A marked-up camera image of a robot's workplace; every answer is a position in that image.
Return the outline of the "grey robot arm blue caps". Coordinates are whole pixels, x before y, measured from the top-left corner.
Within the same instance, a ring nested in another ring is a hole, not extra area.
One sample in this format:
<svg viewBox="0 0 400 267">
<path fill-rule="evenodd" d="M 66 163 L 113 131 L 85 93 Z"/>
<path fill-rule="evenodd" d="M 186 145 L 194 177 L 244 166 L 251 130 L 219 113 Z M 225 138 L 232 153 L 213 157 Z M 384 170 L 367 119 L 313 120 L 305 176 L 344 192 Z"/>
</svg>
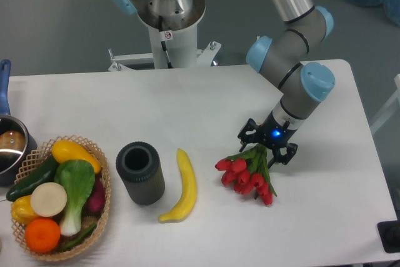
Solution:
<svg viewBox="0 0 400 267">
<path fill-rule="evenodd" d="M 137 14 L 148 28 L 154 67 L 194 68 L 211 61 L 198 53 L 197 26 L 204 0 L 112 0 L 125 14 Z M 262 124 L 249 120 L 239 132 L 243 146 L 261 144 L 272 152 L 270 164 L 287 164 L 298 147 L 291 137 L 323 102 L 335 85 L 322 64 L 301 63 L 311 48 L 332 31 L 329 11 L 311 0 L 273 0 L 286 30 L 280 38 L 263 36 L 250 47 L 246 61 L 282 92 L 282 98 Z"/>
</svg>

